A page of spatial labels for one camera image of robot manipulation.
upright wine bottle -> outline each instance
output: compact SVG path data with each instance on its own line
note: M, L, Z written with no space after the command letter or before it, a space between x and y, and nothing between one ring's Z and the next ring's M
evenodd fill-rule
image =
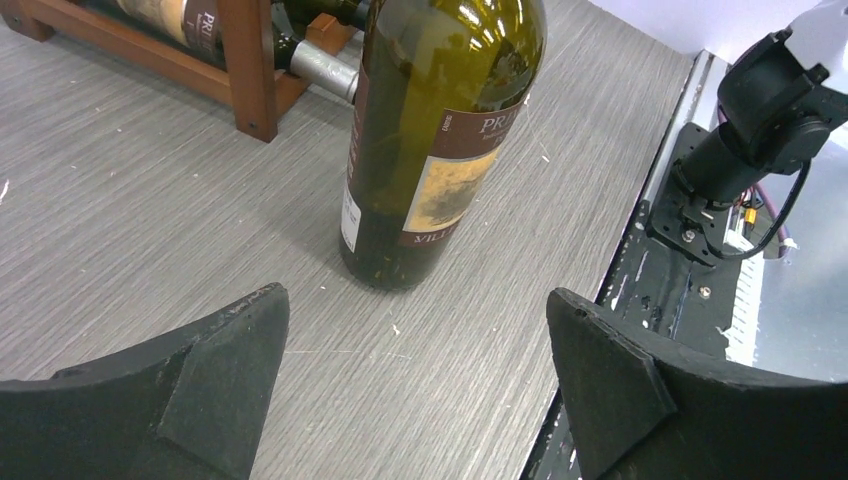
M176 40L210 63L226 68L217 0L109 0L129 17ZM292 35L285 15L273 15L274 68L304 78L349 102L358 72Z
M326 13L336 17L342 25L350 25L365 30L368 18L369 0L272 0L282 2L295 28L300 35L318 15Z
M340 235L356 278L395 290L431 273L518 115L545 37L541 0L373 0Z

white barcode sticker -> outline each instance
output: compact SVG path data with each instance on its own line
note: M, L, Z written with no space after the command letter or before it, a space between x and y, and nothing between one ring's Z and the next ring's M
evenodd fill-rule
M351 252L356 251L356 237L359 235L359 219L362 211L353 201L353 197L345 182L344 199L342 204L342 237Z

yellow landscape image on label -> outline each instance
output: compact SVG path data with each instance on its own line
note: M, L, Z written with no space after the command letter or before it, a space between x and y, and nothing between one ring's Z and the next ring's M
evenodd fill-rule
M480 190L497 153L495 149L466 161L428 159L405 230L435 232L458 222Z

black cable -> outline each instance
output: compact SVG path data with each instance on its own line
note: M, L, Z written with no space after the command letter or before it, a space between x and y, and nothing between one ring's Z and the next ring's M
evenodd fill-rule
M795 206L795 202L798 200L798 195L801 193L801 189L804 188L804 183L807 181L807 176L810 174L811 165L812 161L810 160L807 160L801 165L801 170L798 171L798 176L795 177L795 184L792 185L792 190L789 191L789 195L786 197L786 203L783 204L783 208L780 209L780 213L777 215L777 218L774 219L774 223L771 224L769 229L766 231L766 234L763 235L763 238L756 247L742 253L724 253L720 248L716 248L713 244L707 241L707 249L710 253L721 260L747 260L765 250L768 244L774 239L774 236L777 235L780 227L783 226L783 222L785 222L786 218L789 217L792 207Z

wine bottle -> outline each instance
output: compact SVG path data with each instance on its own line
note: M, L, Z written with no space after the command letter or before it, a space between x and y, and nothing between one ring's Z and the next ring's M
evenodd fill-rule
M545 48L541 0L373 0L343 191L341 255L362 282L435 268L494 163Z
M306 27L318 15L326 13L336 17L342 25L365 30L369 0L272 0L282 2L295 32L305 34Z
M130 18L176 40L204 60L226 68L217 0L110 0ZM292 35L285 15L274 15L274 68L353 102L358 72Z

